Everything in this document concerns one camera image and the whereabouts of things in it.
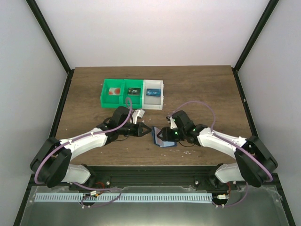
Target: wooden tabletop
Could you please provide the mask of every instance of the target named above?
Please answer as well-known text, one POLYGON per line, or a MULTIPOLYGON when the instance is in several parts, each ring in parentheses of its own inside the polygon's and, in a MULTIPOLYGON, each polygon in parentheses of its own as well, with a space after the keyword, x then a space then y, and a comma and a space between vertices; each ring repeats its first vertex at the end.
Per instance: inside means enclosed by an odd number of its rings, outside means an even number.
MULTIPOLYGON (((114 109, 101 108, 99 99, 103 81, 108 78, 164 81, 163 110, 146 110, 141 119, 149 127, 168 126, 166 116, 175 108, 190 100, 200 100, 215 111, 215 130, 233 136, 251 135, 230 66, 80 67, 75 69, 56 138, 85 133, 112 116, 114 109)), ((205 106, 189 104, 183 110, 195 124, 210 126, 212 123, 212 114, 205 106)), ((231 157, 211 148, 179 144, 160 148, 153 143, 151 133, 93 149, 72 161, 74 164, 127 166, 232 162, 231 157)))

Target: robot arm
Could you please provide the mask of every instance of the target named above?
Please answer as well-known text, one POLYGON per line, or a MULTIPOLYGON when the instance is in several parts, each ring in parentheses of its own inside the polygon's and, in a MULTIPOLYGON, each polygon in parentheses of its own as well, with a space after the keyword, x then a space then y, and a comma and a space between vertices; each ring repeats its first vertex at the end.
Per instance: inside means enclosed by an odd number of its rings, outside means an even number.
POLYGON ((222 140, 228 140, 250 153, 268 172, 272 173, 278 163, 262 143, 255 136, 250 138, 232 137, 212 130, 206 125, 195 125, 184 111, 174 113, 170 119, 170 127, 164 127, 159 133, 158 138, 163 141, 184 141, 203 147, 210 147, 223 152, 236 159, 237 163, 222 164, 216 170, 212 180, 222 183, 229 181, 245 180, 248 184, 260 187, 268 179, 268 175, 251 160, 245 153, 237 149, 234 145, 222 140))
POLYGON ((56 147, 68 143, 55 156, 52 156, 45 162, 38 175, 39 181, 45 183, 48 187, 54 187, 61 182, 86 183, 90 179, 91 172, 84 165, 69 164, 72 159, 93 148, 110 144, 117 140, 119 135, 142 137, 151 132, 151 128, 147 127, 144 123, 137 123, 137 118, 142 118, 144 114, 144 110, 140 109, 133 112, 130 123, 127 122, 118 130, 100 133, 101 131, 114 129, 121 125, 128 114, 129 109, 119 107, 115 110, 111 118, 106 119, 102 124, 87 133, 62 140, 50 137, 45 141, 31 162, 30 168, 36 172, 41 162, 49 153, 56 147))

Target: blue item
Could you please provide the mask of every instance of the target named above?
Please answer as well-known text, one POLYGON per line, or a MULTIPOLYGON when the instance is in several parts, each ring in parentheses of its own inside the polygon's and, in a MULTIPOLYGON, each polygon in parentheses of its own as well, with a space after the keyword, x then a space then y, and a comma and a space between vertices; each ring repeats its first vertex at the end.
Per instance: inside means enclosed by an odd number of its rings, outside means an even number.
POLYGON ((160 130, 157 127, 152 127, 152 132, 151 134, 154 137, 154 144, 160 146, 160 147, 176 147, 177 142, 173 141, 163 141, 157 137, 157 134, 160 132, 160 130))
POLYGON ((151 97, 160 97, 161 89, 146 89, 146 95, 151 97))

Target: purple cable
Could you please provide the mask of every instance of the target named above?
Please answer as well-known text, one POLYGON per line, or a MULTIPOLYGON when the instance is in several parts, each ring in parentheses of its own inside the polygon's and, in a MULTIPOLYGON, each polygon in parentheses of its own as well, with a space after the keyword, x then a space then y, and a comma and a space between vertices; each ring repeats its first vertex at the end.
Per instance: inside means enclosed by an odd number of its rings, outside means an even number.
MULTIPOLYGON (((81 202, 80 202, 80 204, 81 204, 81 206, 84 206, 84 200, 85 199, 87 199, 87 198, 90 198, 90 197, 92 197, 92 196, 86 196, 86 197, 84 197, 82 200, 81 200, 81 202)), ((121 197, 121 193, 115 198, 115 199, 112 199, 111 201, 109 201, 109 202, 106 202, 106 203, 104 203, 104 204, 101 204, 101 205, 97 205, 97 206, 90 206, 90 208, 96 208, 96 207, 102 207, 102 206, 106 206, 106 205, 109 205, 109 204, 111 204, 111 203, 113 203, 113 202, 115 202, 117 199, 119 199, 121 197)))
POLYGON ((231 204, 231 205, 224 206, 224 208, 225 208, 225 207, 232 207, 232 206, 236 206, 237 204, 240 204, 240 203, 246 198, 246 195, 247 195, 247 194, 248 194, 248 183, 246 182, 246 192, 245 192, 244 196, 243 196, 239 201, 237 201, 236 203, 231 204))
POLYGON ((212 134, 215 136, 215 137, 217 137, 217 138, 219 138, 219 139, 221 139, 222 141, 225 141, 225 142, 227 142, 228 144, 230 144, 230 145, 232 145, 232 146, 234 146, 234 147, 236 147, 237 149, 239 149, 240 151, 242 151, 245 155, 247 155, 252 161, 254 161, 267 175, 268 175, 268 177, 269 177, 269 179, 267 180, 267 182, 271 182, 271 181, 273 181, 273 176, 272 176, 272 174, 257 160, 257 159, 255 159, 249 152, 247 152, 245 149, 243 149, 242 147, 240 147, 240 146, 238 146, 237 144, 235 144, 235 143, 233 143, 233 142, 231 142, 231 141, 229 141, 229 140, 227 140, 227 139, 225 139, 225 138, 223 138, 223 137, 221 137, 221 136, 219 136, 219 135, 217 135, 214 131, 213 131, 213 126, 214 126, 214 124, 215 124, 215 121, 216 121, 216 116, 215 116, 215 113, 214 113, 214 111, 212 110, 212 108, 208 105, 208 104, 206 104, 205 102, 202 102, 202 101, 198 101, 198 100, 191 100, 191 101, 188 101, 188 102, 186 102, 186 103, 184 103, 184 104, 182 104, 181 106, 179 106, 177 109, 175 109, 169 116, 171 116, 173 113, 175 113, 178 109, 180 109, 181 107, 183 107, 184 105, 186 105, 186 104, 189 104, 189 103, 199 103, 199 104, 202 104, 202 105, 205 105, 210 111, 211 111, 211 113, 212 113, 212 115, 213 115, 213 122, 212 122, 212 124, 211 124, 211 126, 210 126, 210 130, 211 130, 211 132, 212 132, 212 134))
MULTIPOLYGON (((124 122, 123 122, 121 125, 117 126, 116 128, 109 129, 109 130, 105 130, 105 131, 95 132, 95 133, 94 133, 95 135, 97 135, 97 134, 102 134, 102 133, 110 133, 110 132, 116 131, 116 130, 118 130, 118 129, 120 129, 121 127, 124 126, 124 124, 128 121, 128 119, 130 118, 131 113, 132 113, 132 100, 131 100, 129 97, 127 97, 127 98, 126 98, 126 103, 127 103, 127 101, 130 102, 130 107, 129 107, 129 112, 128 112, 127 118, 124 120, 124 122)), ((91 134, 89 134, 89 133, 88 133, 88 134, 83 134, 83 135, 81 135, 81 136, 79 136, 79 137, 73 139, 72 142, 75 142, 75 141, 77 141, 77 140, 79 140, 79 139, 82 139, 82 138, 85 138, 85 137, 89 137, 89 136, 91 136, 91 134)), ((39 167, 38 167, 38 169, 37 169, 37 171, 36 171, 36 174, 34 175, 34 182, 35 182, 36 184, 38 184, 38 185, 43 184, 42 182, 39 182, 39 181, 38 181, 38 176, 39 176, 39 173, 40 173, 40 171, 41 171, 41 168, 44 166, 44 164, 47 162, 47 160, 48 160, 52 155, 54 155, 58 150, 60 150, 62 147, 66 146, 66 145, 68 145, 68 144, 70 144, 70 142, 66 142, 66 143, 64 143, 64 144, 59 145, 59 146, 58 146, 57 148, 55 148, 52 152, 50 152, 49 155, 47 155, 47 156, 45 157, 45 159, 43 159, 43 161, 41 162, 41 164, 39 165, 39 167)), ((107 189, 98 189, 97 191, 107 191, 107 189)))

